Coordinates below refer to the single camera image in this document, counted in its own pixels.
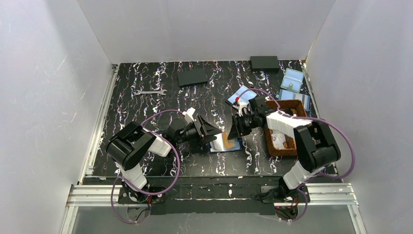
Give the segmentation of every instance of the white wall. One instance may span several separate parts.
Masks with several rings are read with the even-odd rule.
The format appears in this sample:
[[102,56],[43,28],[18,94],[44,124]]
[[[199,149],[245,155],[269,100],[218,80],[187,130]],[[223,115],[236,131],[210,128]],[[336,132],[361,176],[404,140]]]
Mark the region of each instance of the white wall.
[[78,0],[112,63],[305,59],[335,0]]
[[413,230],[412,12],[411,0],[337,0],[307,60],[320,115],[355,145],[346,180],[368,233]]
[[111,64],[76,0],[4,0],[0,71],[0,233],[58,233]]

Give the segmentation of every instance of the purple cable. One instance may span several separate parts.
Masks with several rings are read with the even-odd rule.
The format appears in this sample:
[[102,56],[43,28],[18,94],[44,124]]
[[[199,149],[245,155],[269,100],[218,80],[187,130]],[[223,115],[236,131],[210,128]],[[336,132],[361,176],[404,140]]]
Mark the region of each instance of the purple cable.
[[111,191],[111,206],[112,206],[112,210],[113,210],[113,212],[115,213],[116,217],[117,217],[120,221],[122,221],[122,222],[124,222],[124,223],[127,223],[127,224],[138,224],[138,223],[142,222],[143,220],[145,220],[147,217],[144,217],[143,219],[141,219],[141,220],[139,220],[139,221],[135,221],[135,222],[133,222],[133,221],[127,221],[127,220],[125,220],[124,218],[122,218],[122,217],[117,213],[117,211],[116,211],[116,209],[115,209],[115,206],[113,205],[113,192],[114,192],[114,190],[115,190],[115,185],[116,185],[116,182],[117,182],[118,179],[121,179],[121,177],[117,177],[117,178],[115,179],[115,181],[113,182],[113,187],[112,187],[112,191]]
[[[278,104],[277,100],[275,100],[269,93],[267,93],[266,91],[264,91],[264,90],[262,90],[262,89],[256,89],[256,88],[246,89],[246,90],[244,90],[238,97],[241,97],[241,96],[242,96],[246,91],[248,91],[248,90],[260,91],[261,93],[264,93],[264,94],[268,95],[268,96],[271,98],[271,100],[273,100],[273,101],[275,102],[275,104],[277,105],[277,110],[278,110],[278,111],[280,110],[280,105]],[[285,113],[283,114],[283,116],[291,117],[290,115],[285,114]],[[347,144],[348,144],[348,146],[349,146],[349,148],[350,148],[350,152],[351,152],[351,165],[350,165],[349,170],[348,170],[346,173],[344,173],[342,176],[328,175],[328,174],[325,174],[325,173],[318,173],[318,175],[325,176],[325,177],[328,177],[328,178],[331,178],[331,179],[341,179],[341,178],[344,178],[344,177],[348,176],[349,174],[351,174],[351,172],[353,171],[354,166],[355,166],[355,164],[356,164],[356,154],[355,154],[355,152],[354,152],[353,144],[350,142],[350,139],[346,136],[346,134],[345,134],[342,130],[340,130],[340,129],[339,129],[337,126],[335,126],[333,123],[330,123],[330,122],[328,122],[328,121],[326,121],[326,120],[324,120],[324,119],[320,119],[320,118],[299,117],[299,116],[294,116],[294,117],[292,117],[292,118],[295,118],[295,119],[305,119],[305,120],[311,120],[311,121],[316,121],[316,122],[322,122],[322,123],[325,123],[325,124],[329,125],[330,127],[334,128],[338,133],[340,133],[340,135],[343,136],[344,140],[347,142]]]
[[[156,133],[154,133],[154,132],[151,131],[151,130],[148,130],[148,131],[149,131],[150,133],[154,134],[154,135],[157,135]],[[160,192],[149,193],[149,192],[146,192],[146,191],[143,191],[143,190],[139,189],[138,187],[136,187],[135,185],[133,185],[129,180],[123,178],[123,180],[124,180],[129,186],[131,186],[132,188],[134,188],[136,191],[138,191],[138,192],[140,192],[140,193],[142,193],[142,194],[152,195],[152,196],[153,196],[153,195],[158,195],[158,194],[164,194],[164,193],[166,193],[167,191],[169,191],[169,190],[175,185],[176,181],[178,180],[179,172],[181,171],[181,161],[180,161],[178,152],[176,151],[175,147],[174,147],[168,140],[166,140],[165,138],[163,138],[161,135],[158,135],[158,137],[160,137],[162,140],[164,140],[164,141],[171,147],[171,149],[172,149],[173,152],[175,153],[175,157],[176,157],[176,167],[177,167],[177,169],[176,169],[176,174],[175,174],[175,178],[173,179],[173,181],[172,181],[172,183],[169,185],[169,187],[167,187],[166,189],[164,189],[164,190],[162,190],[162,191],[160,191]]]
[[300,216],[298,216],[295,219],[292,219],[291,221],[297,221],[300,218],[302,218],[305,214],[305,212],[307,211],[307,207],[308,207],[308,199],[307,199],[307,195],[301,190],[301,189],[297,189],[298,192],[300,192],[303,196],[304,196],[304,200],[305,200],[305,206],[304,206],[304,210],[301,212]]

